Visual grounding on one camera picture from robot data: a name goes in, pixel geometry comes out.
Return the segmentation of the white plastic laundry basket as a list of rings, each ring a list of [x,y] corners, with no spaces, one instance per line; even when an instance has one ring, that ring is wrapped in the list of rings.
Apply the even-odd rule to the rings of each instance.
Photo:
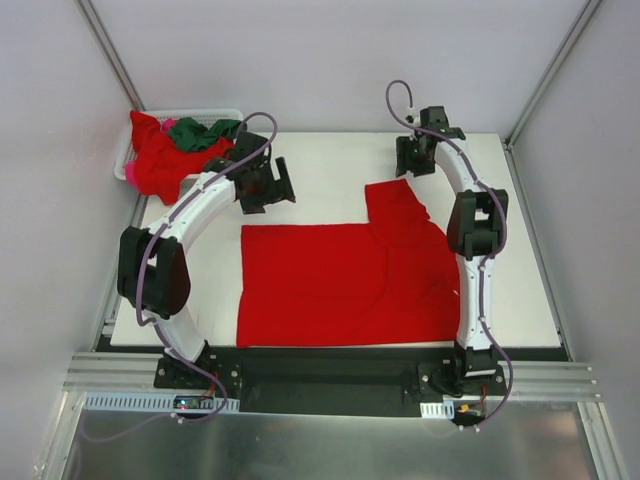
[[[144,114],[154,117],[160,123],[168,119],[178,120],[190,117],[207,127],[211,127],[216,121],[222,119],[240,121],[244,118],[243,113],[235,108],[153,110],[144,111]],[[113,168],[115,177],[122,181],[126,180],[125,166],[137,158],[132,144],[132,132],[132,121],[128,118],[120,135]]]

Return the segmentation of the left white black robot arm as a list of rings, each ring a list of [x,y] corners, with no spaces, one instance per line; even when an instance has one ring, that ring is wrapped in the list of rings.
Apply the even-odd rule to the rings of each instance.
[[[285,159],[272,157],[274,139],[240,131],[228,156],[209,161],[165,214],[145,228],[131,226],[121,234],[118,294],[134,308],[138,325],[151,327],[165,353],[180,361],[176,374],[189,388],[205,386],[212,366],[200,357],[207,341],[187,307],[187,253],[234,203],[252,215],[264,213],[267,205],[296,201]]]

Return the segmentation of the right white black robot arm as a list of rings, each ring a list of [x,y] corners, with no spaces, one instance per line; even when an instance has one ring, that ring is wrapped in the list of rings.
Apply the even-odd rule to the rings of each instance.
[[[450,361],[429,375],[434,390],[470,395],[499,370],[491,328],[491,281],[495,257],[506,245],[509,196],[487,185],[468,155],[466,136],[449,125],[443,107],[413,108],[400,120],[411,129],[396,139],[396,175],[415,177],[441,169],[455,201],[446,237],[460,279],[460,321]]]

